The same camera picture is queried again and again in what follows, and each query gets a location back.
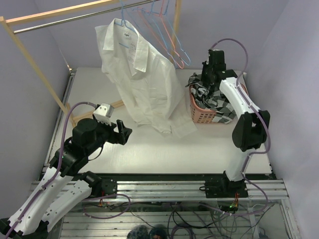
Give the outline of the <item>blue wire hanger white shirt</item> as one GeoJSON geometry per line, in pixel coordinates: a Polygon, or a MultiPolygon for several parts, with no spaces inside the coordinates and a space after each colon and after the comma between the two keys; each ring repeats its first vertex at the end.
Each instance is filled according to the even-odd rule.
{"type": "Polygon", "coordinates": [[[136,47],[139,33],[135,27],[125,19],[125,5],[122,0],[120,4],[121,18],[114,20],[114,39],[117,39],[116,42],[126,49],[134,48],[136,47]]]}

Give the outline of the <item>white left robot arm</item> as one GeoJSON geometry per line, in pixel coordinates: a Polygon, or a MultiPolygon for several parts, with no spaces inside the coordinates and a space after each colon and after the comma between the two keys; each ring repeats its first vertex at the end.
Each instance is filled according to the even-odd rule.
{"type": "Polygon", "coordinates": [[[11,239],[45,239],[55,224],[81,201],[116,198],[117,187],[87,171],[68,191],[62,189],[106,142],[124,145],[132,133],[121,120],[103,123],[82,119],[56,151],[43,178],[26,202],[11,217],[1,219],[0,232],[11,239]]]}

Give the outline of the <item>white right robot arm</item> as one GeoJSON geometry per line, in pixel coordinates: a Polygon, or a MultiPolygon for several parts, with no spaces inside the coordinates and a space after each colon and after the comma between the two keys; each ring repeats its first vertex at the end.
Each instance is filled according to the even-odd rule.
{"type": "Polygon", "coordinates": [[[239,156],[231,160],[219,177],[205,182],[207,198],[247,197],[244,175],[253,153],[266,141],[270,114],[262,111],[243,89],[239,76],[226,68],[224,51],[209,50],[203,63],[202,81],[216,86],[233,107],[238,121],[232,132],[239,156]]]}

